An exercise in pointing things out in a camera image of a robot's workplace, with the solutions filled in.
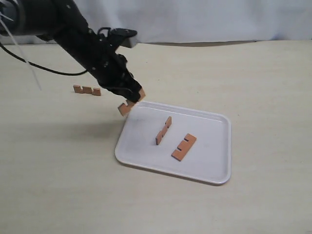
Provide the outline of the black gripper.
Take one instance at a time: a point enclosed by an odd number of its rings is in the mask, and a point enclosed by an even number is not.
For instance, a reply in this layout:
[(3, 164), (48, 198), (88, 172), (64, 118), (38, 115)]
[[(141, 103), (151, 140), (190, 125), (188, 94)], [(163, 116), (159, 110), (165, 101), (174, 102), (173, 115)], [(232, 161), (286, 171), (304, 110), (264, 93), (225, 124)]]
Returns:
[(100, 40), (91, 29), (84, 32), (75, 29), (73, 37), (73, 58), (96, 78), (101, 87), (131, 102), (139, 101), (142, 86), (127, 70), (127, 60), (123, 56), (118, 55), (108, 42)]

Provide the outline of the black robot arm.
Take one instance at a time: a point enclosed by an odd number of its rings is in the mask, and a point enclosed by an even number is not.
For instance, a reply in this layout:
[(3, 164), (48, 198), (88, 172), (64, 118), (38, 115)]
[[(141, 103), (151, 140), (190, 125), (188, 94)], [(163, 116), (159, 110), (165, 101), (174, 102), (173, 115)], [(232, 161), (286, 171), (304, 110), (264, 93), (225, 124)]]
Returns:
[(116, 50), (136, 44), (135, 30), (107, 27), (107, 34), (94, 32), (72, 0), (2, 0), (2, 36), (36, 36), (55, 41), (98, 84), (136, 103), (143, 95), (141, 85), (126, 67), (127, 59)]

